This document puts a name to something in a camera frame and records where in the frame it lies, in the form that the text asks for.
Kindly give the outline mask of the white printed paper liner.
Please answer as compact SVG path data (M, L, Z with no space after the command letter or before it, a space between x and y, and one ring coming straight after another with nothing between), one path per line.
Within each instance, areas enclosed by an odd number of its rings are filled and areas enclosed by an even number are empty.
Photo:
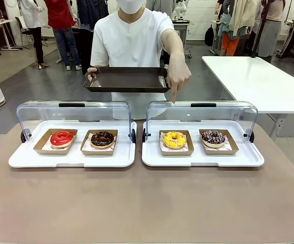
M232 146L229 143L227 136L224 136L225 142L220 147L208 147L208 150L232 151Z
M164 136L163 136L163 134L161 134L161 137L160 137L160 148L161 148L161 151L164 151L164 152L185 152L185 151L188 151L188 144L186 142L183 147L178 148L178 149L169 148L164 143Z
M88 152L92 152L92 151L113 151L114 150L114 147L115 147L115 141L113 141L111 143L111 145L107 148L96 148L96 147L93 147L92 144L91 144L91 141L90 139L88 138L83 147L82 147L82 150L83 151L88 151Z
M50 142L46 142L45 145L42 147L42 150L67 150L67 148L70 146L71 142L55 146L51 144Z

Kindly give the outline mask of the plain chocolate glazed donut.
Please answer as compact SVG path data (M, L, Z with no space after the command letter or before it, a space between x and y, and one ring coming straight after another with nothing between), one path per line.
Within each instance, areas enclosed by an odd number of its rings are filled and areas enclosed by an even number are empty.
M90 143L92 147L97 149L105 149L110 147L114 142L114 135L107 131L98 131L92 134Z

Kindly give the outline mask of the brown cardboard donut box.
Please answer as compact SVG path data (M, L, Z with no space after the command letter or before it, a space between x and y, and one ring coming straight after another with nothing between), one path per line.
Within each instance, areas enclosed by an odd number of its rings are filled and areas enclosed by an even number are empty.
M113 151L92 151L92 152L88 152L88 151L83 151L82 150L82 147L85 143L85 141L89 138L91 139L91 136L92 134L98 132L98 131L107 131L107 132L110 132L114 135L114 141L115 141L115 145L116 145L116 140L117 140L117 135L118 135L118 130L88 130L85 137L84 137L84 140L82 142L82 145L81 145L81 152L85 155L85 156L112 156L113 155Z
M164 151L161 151L161 154L163 156L178 156L178 157L184 157L184 156L191 156L192 153L194 152L194 146L193 146L193 142L192 142L192 139L191 139L191 136L190 136L190 133L188 130L176 130L177 132L181 132L183 133L185 136L186 136L186 142L188 144L188 151L185 151L185 152L164 152ZM165 133L169 132L168 130L160 130L159 131L159 144L160 144L160 137L161 137L161 134L165 135Z
M208 146L204 145L203 142L202 142L202 139L201 139L201 133L206 131L206 130L216 130L218 132L221 132L224 136L226 135L228 140L229 140L230 145L232 146L232 151L208 150ZM232 155L235 155L239 150L235 140L233 139L232 135L230 134L230 132L228 130L199 129L199 134L200 134L200 140L201 140L201 143L202 143L202 146L203 146L203 148L205 150L206 155L232 156Z
M50 142L50 137L59 131L70 131L74 134L74 139L72 140L67 150L42 150L42 147L45 145L45 143ZM46 133L40 138L40 140L36 143L33 149L40 155L67 155L76 140L77 132L78 130L76 129L48 129Z

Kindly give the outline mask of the dark brown serving tray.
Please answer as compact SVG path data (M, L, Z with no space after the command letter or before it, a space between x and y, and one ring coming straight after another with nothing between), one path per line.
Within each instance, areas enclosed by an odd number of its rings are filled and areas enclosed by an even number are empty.
M91 92L166 93L167 70L155 67L98 67L92 82L83 86Z

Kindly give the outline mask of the yellow glazed donut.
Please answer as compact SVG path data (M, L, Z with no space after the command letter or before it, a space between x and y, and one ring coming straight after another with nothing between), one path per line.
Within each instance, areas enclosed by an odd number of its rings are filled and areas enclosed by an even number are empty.
M168 148L181 149L186 144L186 136L181 132L169 131L163 136L163 142Z

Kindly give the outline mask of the person in red top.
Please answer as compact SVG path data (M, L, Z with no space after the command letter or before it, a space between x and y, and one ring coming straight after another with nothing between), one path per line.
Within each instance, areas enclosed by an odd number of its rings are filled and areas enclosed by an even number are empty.
M48 12L48 25L52 27L58 50L64 62L66 70L71 69L70 59L67 55L66 43L74 60L75 69L81 70L72 26L75 25L70 0L43 0Z

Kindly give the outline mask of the person in white t-shirt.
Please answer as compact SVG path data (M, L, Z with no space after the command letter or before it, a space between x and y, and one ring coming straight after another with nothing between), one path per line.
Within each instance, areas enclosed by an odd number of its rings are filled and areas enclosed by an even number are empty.
M120 19L118 12L97 21L93 31L90 64L93 67L160 66L161 34L173 29L169 16L144 9L133 23Z

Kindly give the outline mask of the person in grey hoodie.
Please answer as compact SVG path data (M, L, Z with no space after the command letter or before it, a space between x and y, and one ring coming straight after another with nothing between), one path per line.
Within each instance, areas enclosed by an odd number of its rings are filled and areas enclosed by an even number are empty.
M166 13L170 18L176 7L176 0L146 0L146 8Z

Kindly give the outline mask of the person in grey skirt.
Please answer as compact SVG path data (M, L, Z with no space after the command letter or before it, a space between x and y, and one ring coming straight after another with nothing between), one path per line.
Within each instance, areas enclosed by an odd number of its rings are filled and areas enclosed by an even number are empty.
M270 63L281 30L285 0L262 0L262 6L264 25L258 44L258 56Z

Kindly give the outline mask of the person's right hand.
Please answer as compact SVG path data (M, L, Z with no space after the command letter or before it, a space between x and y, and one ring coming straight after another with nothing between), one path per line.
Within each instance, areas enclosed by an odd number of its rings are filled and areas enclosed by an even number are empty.
M86 73L86 79L90 82L93 81L93 79L96 77L96 74L98 72L98 69L95 67L90 67L87 69L87 73Z

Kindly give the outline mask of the person's left hand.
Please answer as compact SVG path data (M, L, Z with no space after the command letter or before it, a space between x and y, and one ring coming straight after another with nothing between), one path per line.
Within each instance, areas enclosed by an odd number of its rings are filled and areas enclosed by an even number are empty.
M177 92L189 81L191 72L185 62L184 53L170 54L168 85L171 88L171 102L175 104Z

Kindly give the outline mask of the black office chair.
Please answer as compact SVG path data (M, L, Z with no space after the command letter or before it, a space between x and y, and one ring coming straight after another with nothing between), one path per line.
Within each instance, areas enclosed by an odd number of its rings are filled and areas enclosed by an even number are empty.
M21 40L21 47L25 48L25 49L31 49L31 47L33 46L32 43L32 33L28 28L25 28L24 25L22 24L23 21L23 17L15 17L18 27L19 27L19 31L20 31L20 40ZM23 36L25 36L27 38L27 45L24 44L24 40L23 40Z

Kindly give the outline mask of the white face mask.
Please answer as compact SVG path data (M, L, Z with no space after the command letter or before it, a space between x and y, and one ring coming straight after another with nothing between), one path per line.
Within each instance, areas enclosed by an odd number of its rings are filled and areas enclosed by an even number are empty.
M145 0L116 0L120 9L126 14L135 14L143 7Z

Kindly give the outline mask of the teal hanging garment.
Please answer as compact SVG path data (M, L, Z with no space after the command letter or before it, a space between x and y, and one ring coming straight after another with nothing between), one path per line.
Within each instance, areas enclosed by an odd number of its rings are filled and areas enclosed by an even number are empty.
M223 37L227 34L229 38L232 38L232 31L230 30L231 15L223 13L220 19L220 26L218 30L218 36Z

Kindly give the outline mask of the black clamped pole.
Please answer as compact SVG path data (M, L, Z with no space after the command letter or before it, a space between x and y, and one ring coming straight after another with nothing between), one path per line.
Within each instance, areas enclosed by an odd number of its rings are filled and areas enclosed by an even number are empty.
M267 18L267 13L268 13L269 6L270 6L270 0L262 0L262 3L264 3L264 8L263 8L263 11L261 13L260 25L259 25L256 37L255 37L252 53L250 55L251 58L256 57L256 52L257 52L257 48L258 48L258 45L259 45L260 37L261 37L262 32L263 32L263 28L264 28L266 18Z

